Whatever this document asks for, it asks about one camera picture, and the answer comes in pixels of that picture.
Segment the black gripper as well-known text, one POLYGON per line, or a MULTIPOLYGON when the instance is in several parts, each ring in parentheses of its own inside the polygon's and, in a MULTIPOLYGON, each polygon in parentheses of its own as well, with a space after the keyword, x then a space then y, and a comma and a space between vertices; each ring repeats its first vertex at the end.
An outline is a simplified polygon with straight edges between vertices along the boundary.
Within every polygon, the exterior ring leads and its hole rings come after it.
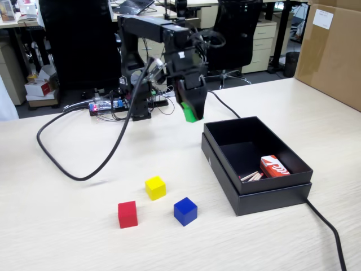
POLYGON ((186 120, 203 119, 208 92, 198 50, 166 49, 165 62, 167 77, 174 88, 177 103, 183 103, 186 120))

